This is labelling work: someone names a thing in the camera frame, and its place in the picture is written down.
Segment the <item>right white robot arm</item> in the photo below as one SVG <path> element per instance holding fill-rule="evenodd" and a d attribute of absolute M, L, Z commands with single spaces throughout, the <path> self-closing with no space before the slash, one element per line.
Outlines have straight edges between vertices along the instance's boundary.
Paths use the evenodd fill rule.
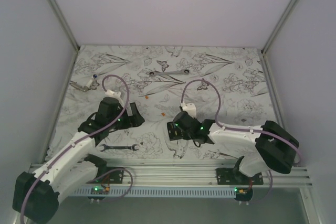
<path fill-rule="evenodd" d="M 192 141 L 196 147 L 214 145 L 236 158 L 233 179 L 241 185 L 267 170 L 289 174 L 299 148 L 299 142 L 274 121 L 258 126 L 221 124 L 213 119 L 200 122 L 181 111 L 167 123 L 167 132 L 171 141 Z"/>

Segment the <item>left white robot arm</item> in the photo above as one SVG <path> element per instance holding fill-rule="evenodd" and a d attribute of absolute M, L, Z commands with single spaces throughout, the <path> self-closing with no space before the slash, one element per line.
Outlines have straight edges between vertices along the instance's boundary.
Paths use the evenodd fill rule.
<path fill-rule="evenodd" d="M 34 172 L 22 172 L 15 181 L 12 208 L 20 222 L 28 218 L 47 223 L 62 201 L 87 182 L 101 183 L 107 177 L 107 162 L 90 154 L 109 134 L 144 123 L 136 103 L 131 114 L 117 98 L 105 97 L 97 112 L 78 127 L 72 139 L 48 162 Z"/>

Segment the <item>black fuse box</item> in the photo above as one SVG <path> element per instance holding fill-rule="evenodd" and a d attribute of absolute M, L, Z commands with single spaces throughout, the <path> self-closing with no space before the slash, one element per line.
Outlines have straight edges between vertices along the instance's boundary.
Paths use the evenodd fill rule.
<path fill-rule="evenodd" d="M 183 139 L 182 131 L 173 122 L 167 123 L 167 131 L 170 141 L 177 141 Z"/>

